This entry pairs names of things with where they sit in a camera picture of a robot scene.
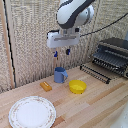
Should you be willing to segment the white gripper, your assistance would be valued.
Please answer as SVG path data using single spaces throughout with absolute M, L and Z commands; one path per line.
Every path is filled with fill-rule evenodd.
M 59 32 L 49 32 L 47 34 L 47 46 L 49 48 L 57 48 L 63 46 L 76 45 L 79 42 L 80 35 L 74 34 L 70 36 L 61 35 Z M 66 55 L 69 55 L 71 48 L 66 49 Z M 58 51 L 55 50 L 54 57 L 58 57 Z

